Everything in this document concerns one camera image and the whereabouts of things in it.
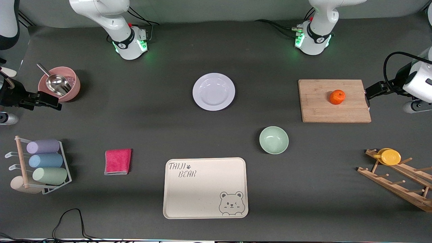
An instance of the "beige cup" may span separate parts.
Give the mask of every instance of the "beige cup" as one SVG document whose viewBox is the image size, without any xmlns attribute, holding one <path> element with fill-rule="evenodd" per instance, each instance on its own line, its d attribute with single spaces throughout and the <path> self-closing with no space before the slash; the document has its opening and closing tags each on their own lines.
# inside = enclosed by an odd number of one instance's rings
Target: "beige cup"
<svg viewBox="0 0 432 243">
<path fill-rule="evenodd" d="M 28 176 L 28 180 L 29 180 L 29 184 L 44 185 L 44 183 L 40 183 L 33 180 L 31 176 Z M 25 189 L 24 180 L 22 179 L 22 176 L 16 176 L 15 178 L 13 178 L 12 181 L 10 182 L 10 187 L 19 192 L 25 192 L 30 194 L 40 193 L 43 190 L 43 188 L 36 188 L 36 187 L 29 187 Z"/>
</svg>

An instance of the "pink towel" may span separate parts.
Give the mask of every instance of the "pink towel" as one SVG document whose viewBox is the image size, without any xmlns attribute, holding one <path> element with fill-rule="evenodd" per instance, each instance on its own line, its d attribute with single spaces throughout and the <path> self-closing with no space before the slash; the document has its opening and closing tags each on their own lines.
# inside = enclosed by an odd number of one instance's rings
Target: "pink towel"
<svg viewBox="0 0 432 243">
<path fill-rule="evenodd" d="M 127 175 L 129 173 L 132 149 L 115 149 L 105 152 L 106 176 Z"/>
</svg>

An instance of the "yellow mug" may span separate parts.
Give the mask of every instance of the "yellow mug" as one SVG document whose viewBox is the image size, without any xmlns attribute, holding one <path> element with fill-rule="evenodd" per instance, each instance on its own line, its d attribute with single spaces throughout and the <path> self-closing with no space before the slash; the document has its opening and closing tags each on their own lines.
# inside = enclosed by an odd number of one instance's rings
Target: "yellow mug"
<svg viewBox="0 0 432 243">
<path fill-rule="evenodd" d="M 383 148 L 374 154 L 374 158 L 384 165 L 397 165 L 400 162 L 400 154 L 391 148 Z"/>
</svg>

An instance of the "bear face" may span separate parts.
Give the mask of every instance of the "bear face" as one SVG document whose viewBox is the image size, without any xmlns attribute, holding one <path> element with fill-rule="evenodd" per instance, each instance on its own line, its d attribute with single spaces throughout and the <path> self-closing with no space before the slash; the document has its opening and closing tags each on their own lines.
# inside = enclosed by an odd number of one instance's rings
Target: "bear face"
<svg viewBox="0 0 432 243">
<path fill-rule="evenodd" d="M 222 192 L 220 194 L 220 199 L 221 201 L 219 205 L 219 211 L 222 213 L 222 215 L 242 215 L 246 209 L 243 203 L 242 192 L 236 192 L 235 194 Z"/>
</svg>

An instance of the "dark gray table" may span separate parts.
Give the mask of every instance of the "dark gray table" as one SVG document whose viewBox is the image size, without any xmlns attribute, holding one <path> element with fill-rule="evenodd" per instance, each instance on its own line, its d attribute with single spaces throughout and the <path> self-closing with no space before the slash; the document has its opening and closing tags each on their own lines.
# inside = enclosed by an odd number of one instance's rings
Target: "dark gray table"
<svg viewBox="0 0 432 243">
<path fill-rule="evenodd" d="M 366 87 L 382 80 L 389 53 L 418 54 L 431 45 L 427 18 L 341 20 L 334 31 L 324 53 L 307 56 L 261 22 L 166 24 L 155 27 L 148 53 L 125 61 L 102 28 L 34 30 L 19 80 L 36 90 L 36 62 L 68 66 L 82 91 L 61 112 L 15 110 L 21 120 L 0 127 L 0 152 L 16 149 L 15 135 L 62 140 L 73 183 L 48 195 L 19 193 L 9 187 L 19 171 L 7 170 L 17 160 L 3 160 L 1 232 L 48 237 L 62 212 L 77 207 L 87 233 L 103 238 L 431 242 L 432 214 L 356 167 L 372 166 L 364 149 L 382 147 L 413 157 L 415 167 L 430 166 L 432 112 L 406 114 L 408 99 L 391 95 L 372 100 L 369 124 L 302 123 L 297 85 L 298 79 L 362 79 Z M 389 76 L 409 61 L 392 58 Z M 234 102 L 218 112 L 192 99 L 194 82 L 211 72 L 227 75 L 237 89 Z M 258 145 L 269 125 L 289 135 L 283 154 L 266 154 Z M 104 176 L 104 153 L 118 148 L 133 148 L 132 170 Z M 246 161 L 247 217 L 164 218 L 165 163 L 202 157 Z M 77 213 L 65 216 L 57 236 L 80 237 Z"/>
</svg>

